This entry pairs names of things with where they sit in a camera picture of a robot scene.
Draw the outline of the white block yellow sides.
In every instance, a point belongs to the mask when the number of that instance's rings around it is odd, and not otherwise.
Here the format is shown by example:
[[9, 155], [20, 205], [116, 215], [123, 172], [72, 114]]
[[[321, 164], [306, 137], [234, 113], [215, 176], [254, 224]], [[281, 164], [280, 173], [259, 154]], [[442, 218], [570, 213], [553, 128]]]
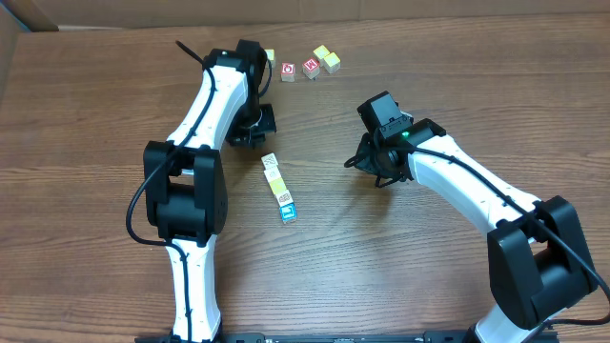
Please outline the white block yellow sides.
[[293, 197], [288, 190], [285, 190], [284, 192], [279, 192], [275, 196], [275, 198], [277, 200], [279, 207], [284, 207], [284, 206], [287, 206], [294, 202]]

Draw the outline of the white block blue letter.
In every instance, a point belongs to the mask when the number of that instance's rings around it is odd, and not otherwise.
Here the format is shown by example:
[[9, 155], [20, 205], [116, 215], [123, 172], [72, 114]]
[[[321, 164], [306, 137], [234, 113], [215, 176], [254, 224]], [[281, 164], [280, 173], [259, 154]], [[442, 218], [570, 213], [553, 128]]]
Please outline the white block blue letter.
[[279, 212], [283, 223], [289, 223], [297, 220], [297, 211], [294, 203], [282, 206], [279, 209]]

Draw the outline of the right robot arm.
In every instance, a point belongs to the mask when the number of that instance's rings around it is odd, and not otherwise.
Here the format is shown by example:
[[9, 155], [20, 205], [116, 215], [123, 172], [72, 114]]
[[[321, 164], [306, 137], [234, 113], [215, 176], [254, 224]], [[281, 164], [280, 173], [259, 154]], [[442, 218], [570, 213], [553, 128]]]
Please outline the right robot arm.
[[595, 290], [597, 273], [576, 209], [542, 201], [485, 169], [430, 119], [415, 121], [384, 91], [357, 109], [366, 133], [345, 167], [384, 188], [415, 181], [438, 193], [484, 236], [495, 307], [454, 342], [554, 342], [557, 325], [600, 326], [601, 319], [559, 318]]

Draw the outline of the white picture block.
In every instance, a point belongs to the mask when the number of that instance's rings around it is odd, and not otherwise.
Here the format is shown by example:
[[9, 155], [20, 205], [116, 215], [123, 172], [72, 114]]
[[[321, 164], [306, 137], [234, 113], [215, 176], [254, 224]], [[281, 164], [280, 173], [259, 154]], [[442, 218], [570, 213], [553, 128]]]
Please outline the white picture block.
[[265, 170], [270, 170], [278, 167], [278, 161], [273, 152], [261, 157], [261, 162]]

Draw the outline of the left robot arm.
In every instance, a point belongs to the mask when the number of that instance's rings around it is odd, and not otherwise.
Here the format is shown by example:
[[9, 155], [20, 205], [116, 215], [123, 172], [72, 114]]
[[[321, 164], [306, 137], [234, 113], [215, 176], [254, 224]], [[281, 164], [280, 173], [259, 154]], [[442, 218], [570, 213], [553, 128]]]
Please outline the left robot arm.
[[202, 83], [191, 108], [164, 141], [143, 153], [144, 181], [134, 194], [146, 203], [156, 245], [171, 259], [175, 320], [165, 342], [218, 342], [214, 248], [228, 214], [221, 163], [223, 144], [256, 148], [276, 130], [273, 108], [260, 99], [271, 82], [271, 63], [259, 43], [197, 56]]

